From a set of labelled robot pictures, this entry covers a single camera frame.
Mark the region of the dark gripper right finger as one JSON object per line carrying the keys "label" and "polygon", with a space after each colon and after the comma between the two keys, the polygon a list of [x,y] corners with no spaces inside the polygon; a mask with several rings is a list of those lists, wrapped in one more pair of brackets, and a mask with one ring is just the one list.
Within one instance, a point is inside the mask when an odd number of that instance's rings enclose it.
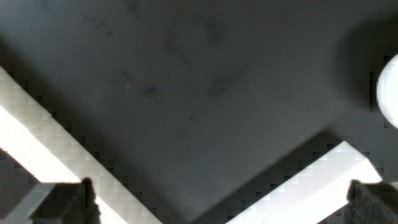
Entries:
{"label": "dark gripper right finger", "polygon": [[385,182],[351,181],[346,224],[398,224],[398,189]]}

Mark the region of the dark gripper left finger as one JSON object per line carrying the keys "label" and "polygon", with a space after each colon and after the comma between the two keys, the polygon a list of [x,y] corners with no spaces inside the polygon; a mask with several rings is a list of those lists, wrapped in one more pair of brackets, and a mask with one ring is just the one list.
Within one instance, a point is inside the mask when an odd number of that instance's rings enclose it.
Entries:
{"label": "dark gripper left finger", "polygon": [[92,181],[39,183],[0,224],[101,224]]}

